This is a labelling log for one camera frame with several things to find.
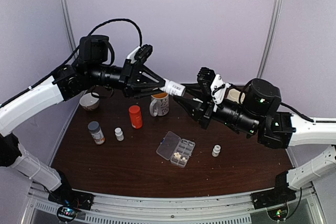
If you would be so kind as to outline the small white pill bottle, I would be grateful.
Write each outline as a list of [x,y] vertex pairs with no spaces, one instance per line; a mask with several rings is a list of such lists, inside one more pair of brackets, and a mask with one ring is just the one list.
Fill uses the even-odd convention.
[[162,88],[163,92],[171,96],[177,96],[177,97],[182,97],[184,95],[186,88],[184,85],[181,85],[168,79],[164,80],[165,80],[165,86]]

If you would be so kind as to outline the clear plastic pill organizer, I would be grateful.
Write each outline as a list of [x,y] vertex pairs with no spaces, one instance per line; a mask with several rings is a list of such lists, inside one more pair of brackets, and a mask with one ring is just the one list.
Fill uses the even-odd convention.
[[[168,131],[160,142],[156,153],[166,161],[170,161],[171,164],[184,168],[189,158],[192,156],[195,145],[196,144],[194,142],[181,138],[175,133]],[[183,162],[175,159],[173,157],[175,152],[181,153],[187,158],[187,161]]]

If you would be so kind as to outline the grey-capped orange label bottle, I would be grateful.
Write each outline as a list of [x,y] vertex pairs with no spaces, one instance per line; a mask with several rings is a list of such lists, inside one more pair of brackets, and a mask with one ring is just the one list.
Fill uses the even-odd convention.
[[88,130],[97,145],[105,142],[104,134],[101,130],[100,124],[97,121],[92,121],[88,124]]

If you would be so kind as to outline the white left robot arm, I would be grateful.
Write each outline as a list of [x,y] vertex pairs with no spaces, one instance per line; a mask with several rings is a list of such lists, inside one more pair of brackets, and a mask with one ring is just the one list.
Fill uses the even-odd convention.
[[145,66],[153,51],[151,45],[138,46],[122,67],[112,63],[114,50],[108,36],[82,37],[78,50],[78,58],[72,64],[56,68],[41,83],[1,104],[1,166],[14,168],[42,184],[64,205],[71,205],[76,199],[65,175],[30,155],[14,135],[14,129],[94,86],[121,90],[125,97],[141,98],[158,93],[166,84],[165,79]]

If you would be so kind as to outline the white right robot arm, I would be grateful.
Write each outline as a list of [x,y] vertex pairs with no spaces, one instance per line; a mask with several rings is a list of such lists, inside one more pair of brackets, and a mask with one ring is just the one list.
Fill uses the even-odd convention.
[[210,87],[207,81],[189,84],[192,98],[174,97],[188,115],[203,129],[211,120],[223,123],[233,132],[247,138],[257,136],[257,142],[272,149],[291,146],[325,144],[327,149],[303,165],[276,176],[275,188],[269,192],[272,203],[279,204],[306,183],[335,169],[335,120],[310,118],[293,107],[290,112],[279,112],[283,106],[280,90],[270,82],[254,78],[242,88],[238,101],[217,100],[225,88]]

